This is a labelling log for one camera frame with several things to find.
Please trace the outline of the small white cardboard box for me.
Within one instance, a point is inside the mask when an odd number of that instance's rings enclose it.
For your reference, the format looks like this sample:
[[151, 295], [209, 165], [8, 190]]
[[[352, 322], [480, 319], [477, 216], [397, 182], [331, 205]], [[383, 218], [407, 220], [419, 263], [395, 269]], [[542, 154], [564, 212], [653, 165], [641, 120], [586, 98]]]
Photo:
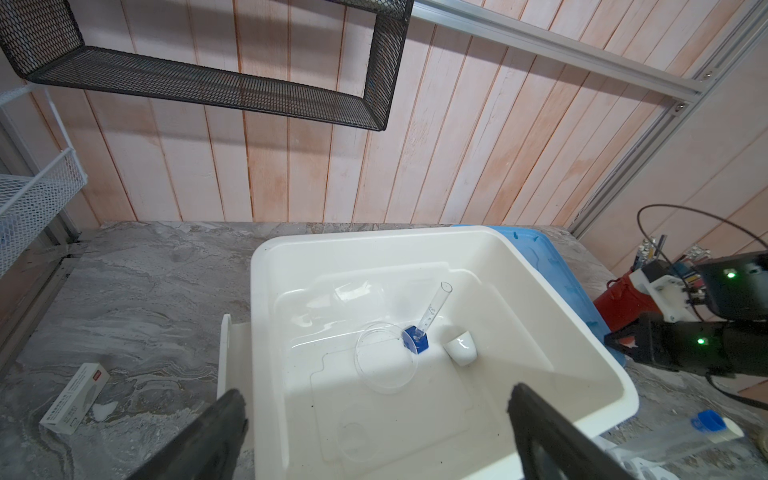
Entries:
[[73, 434], [110, 379], [100, 363], [83, 363], [39, 425], [57, 434]]

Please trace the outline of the bundle of pencils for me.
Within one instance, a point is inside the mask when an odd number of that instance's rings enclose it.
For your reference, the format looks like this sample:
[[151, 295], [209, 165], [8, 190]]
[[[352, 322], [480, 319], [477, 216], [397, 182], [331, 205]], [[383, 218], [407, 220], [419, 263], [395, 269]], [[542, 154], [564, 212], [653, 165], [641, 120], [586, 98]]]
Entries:
[[[645, 239], [636, 251], [630, 270], [636, 271], [647, 266], [652, 261], [661, 261], [663, 259], [661, 247], [665, 244], [666, 239], [666, 235], [662, 235], [659, 239], [655, 237], [652, 237], [650, 240]], [[694, 274], [694, 264], [711, 258], [710, 250], [704, 249], [698, 244], [693, 244], [672, 262], [672, 271], [676, 275], [687, 278]]]

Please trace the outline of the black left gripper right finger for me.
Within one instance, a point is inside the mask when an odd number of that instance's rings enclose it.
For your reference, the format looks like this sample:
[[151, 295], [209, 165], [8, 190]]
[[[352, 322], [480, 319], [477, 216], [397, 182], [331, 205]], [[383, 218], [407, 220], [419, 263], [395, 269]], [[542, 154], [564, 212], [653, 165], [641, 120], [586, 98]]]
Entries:
[[629, 479], [631, 475], [524, 383], [508, 401], [526, 479]]

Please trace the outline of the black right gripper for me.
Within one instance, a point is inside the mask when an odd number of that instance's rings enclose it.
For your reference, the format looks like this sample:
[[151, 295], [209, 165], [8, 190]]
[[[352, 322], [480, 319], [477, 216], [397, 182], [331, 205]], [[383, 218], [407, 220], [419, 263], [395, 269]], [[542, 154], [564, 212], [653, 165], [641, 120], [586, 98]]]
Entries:
[[676, 322], [643, 312], [635, 321], [604, 337], [604, 345], [636, 363], [659, 369], [728, 369], [725, 323]]

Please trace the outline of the blue-capped test tube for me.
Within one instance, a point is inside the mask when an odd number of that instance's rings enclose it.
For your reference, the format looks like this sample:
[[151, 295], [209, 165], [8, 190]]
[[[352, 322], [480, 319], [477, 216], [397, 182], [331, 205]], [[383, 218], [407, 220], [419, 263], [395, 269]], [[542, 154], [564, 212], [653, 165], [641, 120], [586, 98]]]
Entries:
[[744, 437], [733, 420], [713, 410], [648, 432], [606, 451], [619, 463], [641, 459], [663, 465]]

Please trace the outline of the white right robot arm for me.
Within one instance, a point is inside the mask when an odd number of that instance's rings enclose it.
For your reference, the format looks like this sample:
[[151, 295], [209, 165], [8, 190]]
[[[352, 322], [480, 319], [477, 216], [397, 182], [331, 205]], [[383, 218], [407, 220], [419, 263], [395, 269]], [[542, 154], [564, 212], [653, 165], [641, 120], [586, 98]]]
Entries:
[[632, 272], [634, 289], [651, 297], [635, 320], [604, 336], [604, 345], [639, 364], [706, 378], [767, 375], [767, 253], [710, 259], [692, 266], [690, 286], [678, 269], [654, 260]]

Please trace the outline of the red pencil cup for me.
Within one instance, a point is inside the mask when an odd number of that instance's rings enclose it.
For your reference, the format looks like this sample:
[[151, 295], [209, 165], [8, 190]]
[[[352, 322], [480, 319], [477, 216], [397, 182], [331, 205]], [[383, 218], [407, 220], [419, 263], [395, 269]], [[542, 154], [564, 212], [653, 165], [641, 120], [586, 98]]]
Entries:
[[635, 288], [630, 276], [631, 272], [627, 272], [609, 281], [606, 291], [593, 302], [611, 333], [629, 325], [643, 313], [661, 313], [650, 295]]

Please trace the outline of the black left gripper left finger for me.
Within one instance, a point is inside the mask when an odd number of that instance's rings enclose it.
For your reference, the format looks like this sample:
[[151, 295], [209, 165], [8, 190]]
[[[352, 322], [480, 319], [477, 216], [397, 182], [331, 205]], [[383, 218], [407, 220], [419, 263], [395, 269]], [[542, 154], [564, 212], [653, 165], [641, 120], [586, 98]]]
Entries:
[[130, 477], [231, 479], [248, 428], [245, 398], [230, 389]]

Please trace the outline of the small white cup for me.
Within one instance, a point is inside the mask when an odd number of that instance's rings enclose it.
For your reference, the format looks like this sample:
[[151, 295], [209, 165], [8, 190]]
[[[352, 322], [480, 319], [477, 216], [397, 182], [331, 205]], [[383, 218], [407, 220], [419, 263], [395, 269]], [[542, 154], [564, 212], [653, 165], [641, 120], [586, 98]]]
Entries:
[[478, 358], [474, 339], [469, 331], [465, 331], [444, 344], [444, 349], [452, 361], [460, 367], [465, 367]]

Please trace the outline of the white plastic storage bin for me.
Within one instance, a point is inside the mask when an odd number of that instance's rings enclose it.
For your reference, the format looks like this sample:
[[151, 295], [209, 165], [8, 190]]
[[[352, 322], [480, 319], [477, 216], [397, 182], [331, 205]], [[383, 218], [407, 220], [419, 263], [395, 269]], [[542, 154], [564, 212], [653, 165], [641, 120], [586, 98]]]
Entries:
[[[375, 392], [360, 333], [416, 325], [443, 281], [414, 379]], [[518, 479], [516, 384], [588, 437], [639, 408], [619, 358], [489, 227], [275, 238], [251, 257], [250, 304], [248, 323], [222, 324], [218, 388], [245, 396], [257, 479]], [[465, 331], [478, 358], [460, 367], [444, 344]]]

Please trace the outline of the blue-based graduated cylinder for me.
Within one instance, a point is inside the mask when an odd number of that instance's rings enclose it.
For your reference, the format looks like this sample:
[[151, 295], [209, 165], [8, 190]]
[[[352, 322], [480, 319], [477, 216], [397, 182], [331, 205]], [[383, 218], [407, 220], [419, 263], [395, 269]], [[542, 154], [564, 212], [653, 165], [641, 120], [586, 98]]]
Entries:
[[419, 322], [403, 330], [403, 344], [413, 354], [421, 354], [429, 348], [427, 330], [440, 313], [452, 292], [453, 286], [450, 283], [441, 282]]

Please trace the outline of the blue plastic bin lid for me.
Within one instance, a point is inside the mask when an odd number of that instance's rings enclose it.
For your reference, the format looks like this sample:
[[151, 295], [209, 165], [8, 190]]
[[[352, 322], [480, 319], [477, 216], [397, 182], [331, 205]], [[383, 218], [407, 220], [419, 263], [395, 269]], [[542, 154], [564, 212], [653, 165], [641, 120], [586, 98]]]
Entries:
[[493, 226], [491, 230], [520, 252], [603, 344], [609, 329], [553, 241], [543, 232], [528, 227]]

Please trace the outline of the clear petri dish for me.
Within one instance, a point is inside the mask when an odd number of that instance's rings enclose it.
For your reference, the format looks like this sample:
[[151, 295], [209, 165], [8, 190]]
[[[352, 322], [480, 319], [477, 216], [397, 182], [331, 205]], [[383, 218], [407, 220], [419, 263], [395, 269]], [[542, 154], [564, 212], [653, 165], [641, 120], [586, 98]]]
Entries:
[[360, 333], [354, 364], [360, 379], [381, 394], [403, 390], [415, 377], [418, 355], [412, 339], [398, 325], [375, 322]]

